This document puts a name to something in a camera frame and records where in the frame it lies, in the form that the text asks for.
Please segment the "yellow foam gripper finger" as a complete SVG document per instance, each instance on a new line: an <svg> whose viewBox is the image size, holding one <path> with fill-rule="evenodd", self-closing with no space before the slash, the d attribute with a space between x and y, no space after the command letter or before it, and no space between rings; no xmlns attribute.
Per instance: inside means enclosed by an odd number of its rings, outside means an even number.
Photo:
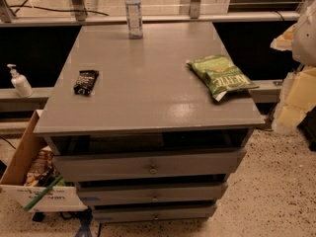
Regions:
<svg viewBox="0 0 316 237"><path fill-rule="evenodd" d="M316 107L316 68L305 67L285 77L276 105L272 129L291 133Z"/></svg>

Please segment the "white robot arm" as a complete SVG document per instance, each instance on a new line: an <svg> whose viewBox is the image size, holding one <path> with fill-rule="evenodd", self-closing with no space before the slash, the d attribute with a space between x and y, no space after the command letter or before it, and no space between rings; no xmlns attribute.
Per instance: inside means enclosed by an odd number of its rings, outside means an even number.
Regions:
<svg viewBox="0 0 316 237"><path fill-rule="evenodd" d="M299 20L271 43L276 50L291 50L303 69L284 79L272 129L290 134L316 107L316 1L309 2Z"/></svg>

